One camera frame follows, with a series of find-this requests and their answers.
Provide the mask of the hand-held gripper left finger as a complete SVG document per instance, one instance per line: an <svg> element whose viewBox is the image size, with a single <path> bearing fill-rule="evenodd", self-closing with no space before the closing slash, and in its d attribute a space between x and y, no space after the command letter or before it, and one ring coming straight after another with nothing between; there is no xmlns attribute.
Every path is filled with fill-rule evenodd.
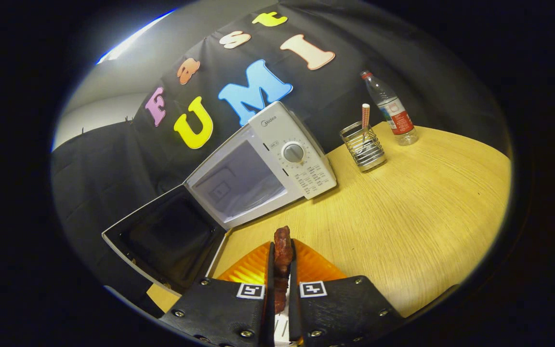
<svg viewBox="0 0 555 347"><path fill-rule="evenodd" d="M220 278L198 279L159 319L203 347L273 347L274 246L265 242Z"/></svg>

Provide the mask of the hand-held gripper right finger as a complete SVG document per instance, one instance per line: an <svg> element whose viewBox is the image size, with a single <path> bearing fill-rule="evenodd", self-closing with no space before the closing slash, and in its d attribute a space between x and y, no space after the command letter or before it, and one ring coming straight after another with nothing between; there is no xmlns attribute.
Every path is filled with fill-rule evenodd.
<svg viewBox="0 0 555 347"><path fill-rule="evenodd" d="M293 240L290 337L302 347L365 347L405 318L365 275L346 276L310 246Z"/></svg>

